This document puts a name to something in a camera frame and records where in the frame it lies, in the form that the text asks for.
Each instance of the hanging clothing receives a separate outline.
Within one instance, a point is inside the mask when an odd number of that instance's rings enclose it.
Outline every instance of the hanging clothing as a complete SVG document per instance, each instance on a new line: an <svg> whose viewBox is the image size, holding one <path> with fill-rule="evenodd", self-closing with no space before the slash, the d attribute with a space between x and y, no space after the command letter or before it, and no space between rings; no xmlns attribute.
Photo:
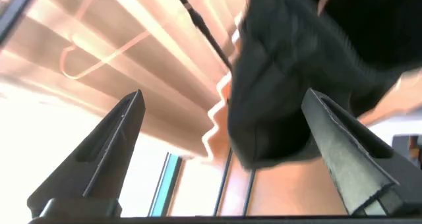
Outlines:
<svg viewBox="0 0 422 224"><path fill-rule="evenodd" d="M319 155L300 105L308 88L355 117L422 61L422 1L250 0L228 132L247 169Z"/></svg>

